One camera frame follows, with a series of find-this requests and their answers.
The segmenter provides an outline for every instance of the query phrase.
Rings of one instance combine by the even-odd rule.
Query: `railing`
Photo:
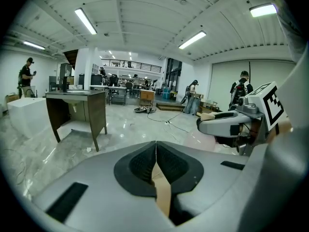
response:
[[[159,73],[161,72],[160,66],[133,62],[133,61],[117,60],[117,59],[102,59],[102,63],[103,63],[103,66],[134,68],[134,69],[140,69],[144,71],[152,71],[152,72],[159,72]]]

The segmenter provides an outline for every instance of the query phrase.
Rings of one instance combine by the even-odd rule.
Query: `white box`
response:
[[[246,95],[248,103],[254,103],[265,114],[267,128],[270,131],[280,120],[284,108],[276,95],[276,82],[266,83]]]
[[[28,138],[51,126],[45,98],[22,98],[7,105],[12,126]]]

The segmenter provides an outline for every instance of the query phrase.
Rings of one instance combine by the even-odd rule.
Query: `glossy floor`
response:
[[[157,122],[147,118],[146,114],[135,113],[134,108],[136,106],[132,105],[106,106],[108,134],[98,136],[99,152],[95,151],[90,133],[66,128],[58,130],[60,143],[57,143],[51,128],[27,139],[11,126],[9,115],[6,115],[0,119],[1,166],[12,184],[31,199],[88,157],[153,140],[182,145],[189,135],[185,131],[196,130],[196,116],[157,110],[149,114],[149,118],[162,121]],[[173,125],[185,131],[165,124],[164,121],[174,116],[171,120]],[[91,152],[87,152],[88,147],[92,149]],[[235,149],[222,145],[216,145],[211,151],[236,153]]]

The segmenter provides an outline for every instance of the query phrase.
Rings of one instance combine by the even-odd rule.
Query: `fluorescent light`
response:
[[[198,41],[199,39],[203,38],[204,36],[206,36],[205,32],[203,32],[203,31],[199,32],[197,35],[193,36],[191,39],[189,39],[185,43],[181,44],[179,46],[179,49],[181,49],[181,50],[185,49],[187,46],[191,45],[195,41]]]
[[[84,25],[88,28],[91,34],[97,34],[97,31],[91,25],[89,19],[87,18],[86,14],[84,13],[82,8],[75,10],[75,13],[80,18],[80,20],[84,23]]]
[[[32,47],[35,47],[35,48],[38,48],[38,49],[40,49],[40,50],[45,50],[45,48],[44,48],[43,46],[40,46],[40,45],[38,45],[38,44],[31,43],[31,42],[29,42],[29,41],[24,41],[24,44],[29,45],[29,46],[32,46]]]
[[[277,10],[273,4],[262,4],[249,9],[253,17],[258,17],[262,15],[269,15],[277,13]]]

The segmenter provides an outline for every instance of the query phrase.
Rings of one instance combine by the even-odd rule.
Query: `man in black shirt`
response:
[[[230,90],[231,93],[231,103],[229,105],[229,110],[235,109],[235,104],[238,104],[238,98],[245,96],[253,91],[252,85],[249,83],[249,73],[247,71],[242,71],[240,74],[240,79],[233,83]]]
[[[21,71],[19,73],[20,85],[23,89],[25,97],[31,97],[31,94],[33,94],[32,90],[29,90],[29,89],[31,89],[31,87],[30,87],[31,80],[36,74],[36,72],[34,72],[33,75],[31,75],[31,73],[30,73],[29,67],[33,63],[34,63],[33,59],[28,58],[26,64],[23,66],[23,68],[21,69]]]

